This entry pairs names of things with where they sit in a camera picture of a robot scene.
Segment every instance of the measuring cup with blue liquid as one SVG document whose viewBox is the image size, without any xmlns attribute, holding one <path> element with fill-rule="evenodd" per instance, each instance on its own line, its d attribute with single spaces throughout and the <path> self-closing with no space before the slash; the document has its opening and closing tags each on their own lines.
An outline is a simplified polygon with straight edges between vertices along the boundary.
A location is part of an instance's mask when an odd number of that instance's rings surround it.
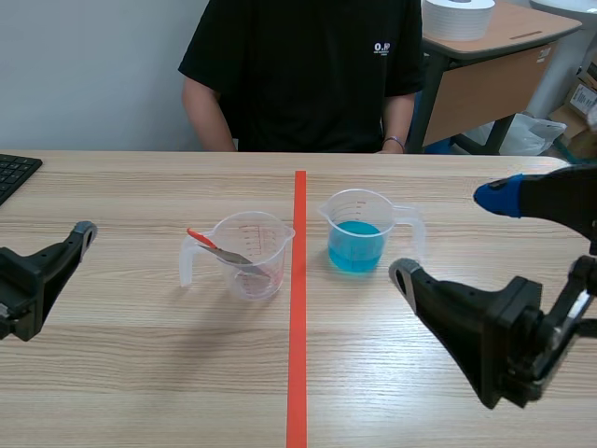
<svg viewBox="0 0 597 448">
<path fill-rule="evenodd" d="M 343 271 L 375 269 L 396 225 L 412 227 L 411 243 L 423 260 L 426 229 L 415 208 L 394 204 L 374 191 L 348 189 L 332 196 L 319 212 L 329 222 L 329 257 Z"/>
</svg>

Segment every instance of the person's arm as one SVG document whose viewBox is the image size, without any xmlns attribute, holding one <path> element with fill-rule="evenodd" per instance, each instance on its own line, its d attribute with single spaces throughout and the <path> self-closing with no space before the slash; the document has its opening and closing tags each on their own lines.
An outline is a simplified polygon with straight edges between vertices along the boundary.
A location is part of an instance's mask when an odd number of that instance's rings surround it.
<svg viewBox="0 0 597 448">
<path fill-rule="evenodd" d="M 386 104 L 383 111 L 384 139 L 395 137 L 406 145 L 414 112 L 415 95 L 423 89 L 423 21 L 421 2 L 404 2 L 402 28 L 385 86 Z M 394 140 L 383 145 L 383 154 L 404 154 Z"/>
<path fill-rule="evenodd" d="M 201 146 L 206 151 L 236 152 L 220 104 L 220 94 L 186 77 L 183 104 Z"/>
<path fill-rule="evenodd" d="M 251 0 L 210 0 L 179 71 L 183 103 L 203 149 L 236 151 L 220 95 L 234 97 L 243 84 L 251 35 Z"/>
<path fill-rule="evenodd" d="M 383 111 L 384 139 L 396 137 L 402 145 L 406 145 L 414 112 L 414 98 L 415 93 L 386 98 Z M 404 154 L 405 150 L 400 143 L 396 140 L 386 141 L 382 154 Z"/>
</svg>

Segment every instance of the wristband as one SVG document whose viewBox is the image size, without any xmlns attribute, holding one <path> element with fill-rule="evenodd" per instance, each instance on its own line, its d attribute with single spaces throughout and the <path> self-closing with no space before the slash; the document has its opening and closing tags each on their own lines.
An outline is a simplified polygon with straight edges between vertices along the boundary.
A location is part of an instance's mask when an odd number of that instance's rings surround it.
<svg viewBox="0 0 597 448">
<path fill-rule="evenodd" d="M 404 145 L 404 143 L 402 143 L 402 140 L 400 140 L 398 137 L 388 137 L 385 140 L 383 140 L 383 144 L 385 145 L 386 143 L 388 143 L 390 141 L 394 141 L 394 142 L 398 143 L 402 147 L 402 150 L 405 153 L 407 152 L 406 145 Z"/>
</svg>

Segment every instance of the logo on t-shirt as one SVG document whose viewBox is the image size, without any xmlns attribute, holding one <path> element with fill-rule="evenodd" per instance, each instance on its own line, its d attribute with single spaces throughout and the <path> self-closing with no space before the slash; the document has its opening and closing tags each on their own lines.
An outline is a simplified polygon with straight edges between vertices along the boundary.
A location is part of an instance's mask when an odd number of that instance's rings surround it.
<svg viewBox="0 0 597 448">
<path fill-rule="evenodd" d="M 390 54 L 391 44 L 375 44 L 374 54 L 380 54 L 381 56 L 387 56 Z"/>
</svg>

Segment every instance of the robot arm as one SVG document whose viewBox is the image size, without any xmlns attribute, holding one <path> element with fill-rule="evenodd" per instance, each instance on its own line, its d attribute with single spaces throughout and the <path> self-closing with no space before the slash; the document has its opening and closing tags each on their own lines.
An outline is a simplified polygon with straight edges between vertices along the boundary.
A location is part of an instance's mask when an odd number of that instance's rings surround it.
<svg viewBox="0 0 597 448">
<path fill-rule="evenodd" d="M 476 202 L 509 217 L 548 219 L 573 229 L 597 254 L 597 167 L 550 175 L 517 175 L 478 189 Z M 498 292 L 440 282 L 414 260 L 390 268 L 415 314 L 458 363 L 481 402 L 501 398 L 524 407 L 539 400 L 579 337 L 597 338 L 597 320 L 583 319 L 597 295 L 597 259 L 580 258 L 548 314 L 542 287 L 516 277 Z"/>
<path fill-rule="evenodd" d="M 93 223 L 79 222 L 62 243 L 30 257 L 0 248 L 0 340 L 29 341 L 41 331 L 96 234 Z"/>
</svg>

